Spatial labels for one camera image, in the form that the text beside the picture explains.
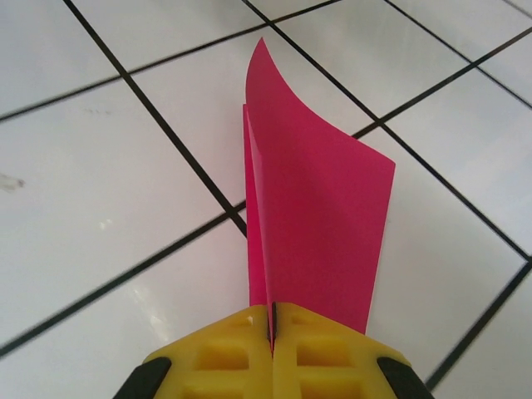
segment paper sheet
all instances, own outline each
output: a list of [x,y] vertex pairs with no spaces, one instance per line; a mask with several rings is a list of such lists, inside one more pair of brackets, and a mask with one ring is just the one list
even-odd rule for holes
[[249,63],[244,149],[250,304],[295,303],[364,333],[394,163],[309,110],[264,40]]

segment tile floor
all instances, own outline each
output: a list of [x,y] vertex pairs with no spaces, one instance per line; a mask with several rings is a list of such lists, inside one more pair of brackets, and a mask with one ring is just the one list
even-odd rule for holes
[[368,335],[436,398],[530,395],[530,0],[2,5],[0,397],[111,398],[247,305],[260,37],[304,102],[397,163]]

